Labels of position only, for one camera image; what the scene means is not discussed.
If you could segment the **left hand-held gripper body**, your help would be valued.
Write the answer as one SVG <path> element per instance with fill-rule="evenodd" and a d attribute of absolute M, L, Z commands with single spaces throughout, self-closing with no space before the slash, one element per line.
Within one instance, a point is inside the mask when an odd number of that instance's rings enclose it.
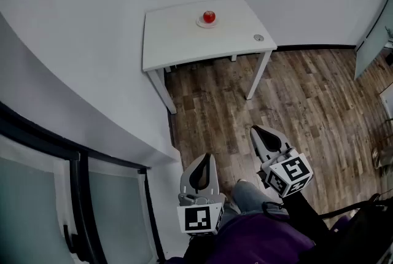
<path fill-rule="evenodd" d="M 180 193 L 177 215 L 182 233 L 189 236 L 214 236 L 218 233 L 224 213 L 226 196 L 195 196 Z"/>

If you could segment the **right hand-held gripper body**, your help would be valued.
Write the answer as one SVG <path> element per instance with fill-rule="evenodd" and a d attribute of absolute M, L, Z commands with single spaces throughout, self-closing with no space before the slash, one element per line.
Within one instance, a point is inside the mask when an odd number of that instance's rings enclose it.
<path fill-rule="evenodd" d="M 285 198 L 305 188 L 313 178 L 313 171 L 305 157 L 292 147 L 276 158 L 261 165 L 266 174 L 262 180 L 270 186 L 280 198 Z"/>

